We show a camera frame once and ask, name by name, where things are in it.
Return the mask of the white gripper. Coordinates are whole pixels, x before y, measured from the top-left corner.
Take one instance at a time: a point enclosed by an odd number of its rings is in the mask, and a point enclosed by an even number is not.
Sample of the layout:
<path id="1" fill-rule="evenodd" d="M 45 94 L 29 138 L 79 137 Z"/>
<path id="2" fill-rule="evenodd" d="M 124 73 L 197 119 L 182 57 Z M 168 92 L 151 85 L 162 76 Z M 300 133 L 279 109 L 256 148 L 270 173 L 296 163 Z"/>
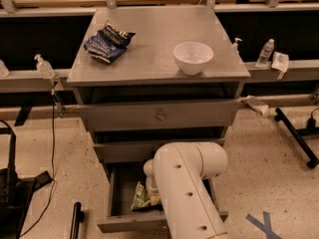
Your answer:
<path id="1" fill-rule="evenodd" d="M 146 188 L 148 195 L 151 196 L 151 206 L 156 206 L 160 204 L 160 198 L 158 196 L 158 187 L 154 176 L 154 161 L 152 159 L 148 160 L 144 164 L 144 173 L 146 175 Z"/>

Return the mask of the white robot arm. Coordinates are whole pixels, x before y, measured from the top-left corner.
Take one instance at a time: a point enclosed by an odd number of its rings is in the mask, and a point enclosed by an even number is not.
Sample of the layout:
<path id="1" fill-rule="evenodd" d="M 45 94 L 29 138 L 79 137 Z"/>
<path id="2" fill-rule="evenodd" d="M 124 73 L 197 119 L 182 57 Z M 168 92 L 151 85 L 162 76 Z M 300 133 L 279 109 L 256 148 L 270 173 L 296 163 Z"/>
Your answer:
<path id="1" fill-rule="evenodd" d="M 229 239 L 203 184 L 227 166 L 215 142 L 171 142 L 145 163 L 148 192 L 159 195 L 171 239 Z"/>

